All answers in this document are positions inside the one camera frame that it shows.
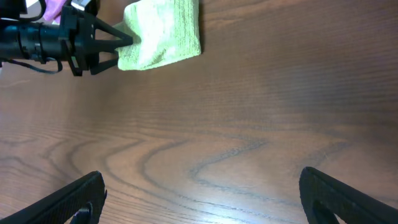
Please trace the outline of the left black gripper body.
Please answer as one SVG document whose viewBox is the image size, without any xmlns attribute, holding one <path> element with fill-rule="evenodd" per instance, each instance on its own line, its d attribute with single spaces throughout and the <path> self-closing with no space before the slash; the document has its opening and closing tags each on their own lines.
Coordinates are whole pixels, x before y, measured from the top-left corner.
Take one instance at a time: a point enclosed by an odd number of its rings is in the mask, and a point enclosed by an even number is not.
<svg viewBox="0 0 398 224">
<path fill-rule="evenodd" d="M 93 68 L 99 62 L 99 53 L 87 54 L 83 52 L 84 30 L 80 22 L 84 22 L 84 15 L 96 17 L 99 4 L 65 4 L 61 10 L 59 41 L 62 46 L 62 56 L 68 62 L 74 77 L 81 77 L 83 71 Z"/>
</svg>

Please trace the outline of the green microfiber cloth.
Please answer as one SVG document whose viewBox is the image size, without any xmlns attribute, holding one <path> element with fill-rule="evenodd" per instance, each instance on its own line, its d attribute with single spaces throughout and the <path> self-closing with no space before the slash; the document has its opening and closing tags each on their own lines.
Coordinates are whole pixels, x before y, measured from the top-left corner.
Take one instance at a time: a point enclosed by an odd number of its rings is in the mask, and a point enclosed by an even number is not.
<svg viewBox="0 0 398 224">
<path fill-rule="evenodd" d="M 133 38 L 117 49 L 120 70 L 149 70 L 201 54 L 198 0 L 141 0 L 114 27 Z"/>
</svg>

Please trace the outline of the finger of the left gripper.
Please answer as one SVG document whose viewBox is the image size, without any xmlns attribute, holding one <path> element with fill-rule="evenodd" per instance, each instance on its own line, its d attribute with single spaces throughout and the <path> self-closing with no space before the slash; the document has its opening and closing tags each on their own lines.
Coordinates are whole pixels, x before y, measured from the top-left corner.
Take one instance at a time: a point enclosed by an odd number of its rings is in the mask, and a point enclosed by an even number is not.
<svg viewBox="0 0 398 224">
<path fill-rule="evenodd" d="M 99 63 L 94 64 L 92 67 L 90 67 L 90 73 L 92 75 L 97 75 L 111 67 L 116 66 L 117 64 L 118 64 L 117 58 L 107 60 L 104 62 L 99 62 Z"/>
<path fill-rule="evenodd" d="M 126 47 L 133 44 L 133 38 L 124 32 L 105 23 L 101 19 L 95 19 L 95 30 L 99 29 L 113 37 L 111 40 L 94 39 L 94 46 L 99 52 L 113 53 L 117 48 Z"/>
</svg>

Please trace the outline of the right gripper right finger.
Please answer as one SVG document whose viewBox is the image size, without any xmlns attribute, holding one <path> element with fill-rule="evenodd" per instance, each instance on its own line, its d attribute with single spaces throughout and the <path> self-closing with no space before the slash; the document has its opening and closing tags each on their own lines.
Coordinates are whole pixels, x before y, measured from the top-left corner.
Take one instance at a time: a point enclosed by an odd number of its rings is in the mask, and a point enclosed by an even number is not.
<svg viewBox="0 0 398 224">
<path fill-rule="evenodd" d="M 300 199 L 307 220 L 315 223 L 397 223 L 397 209 L 313 168 L 299 179 Z"/>
</svg>

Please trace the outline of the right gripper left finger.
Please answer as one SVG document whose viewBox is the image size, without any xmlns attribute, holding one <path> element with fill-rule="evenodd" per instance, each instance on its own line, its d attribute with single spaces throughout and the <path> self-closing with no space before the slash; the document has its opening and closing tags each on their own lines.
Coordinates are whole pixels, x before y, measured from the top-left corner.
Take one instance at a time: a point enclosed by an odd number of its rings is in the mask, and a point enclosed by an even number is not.
<svg viewBox="0 0 398 224">
<path fill-rule="evenodd" d="M 99 223 L 107 191 L 93 171 L 36 203 L 1 219 L 1 223 Z"/>
</svg>

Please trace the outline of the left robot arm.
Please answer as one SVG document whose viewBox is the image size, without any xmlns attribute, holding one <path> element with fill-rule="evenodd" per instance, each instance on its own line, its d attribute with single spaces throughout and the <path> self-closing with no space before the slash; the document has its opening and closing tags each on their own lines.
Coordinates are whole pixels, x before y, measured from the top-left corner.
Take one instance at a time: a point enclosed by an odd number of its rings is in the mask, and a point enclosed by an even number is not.
<svg viewBox="0 0 398 224">
<path fill-rule="evenodd" d="M 37 16 L 27 17 L 25 1 L 1 0 L 1 62 L 41 71 L 27 60 L 46 64 L 55 61 L 59 72 L 63 62 L 72 74 L 84 71 L 92 75 L 115 65 L 116 58 L 100 61 L 99 54 L 115 54 L 120 47 L 132 45 L 133 39 L 97 18 L 99 1 L 65 1 L 60 9 L 59 25 L 40 21 L 49 4 L 40 1 Z"/>
</svg>

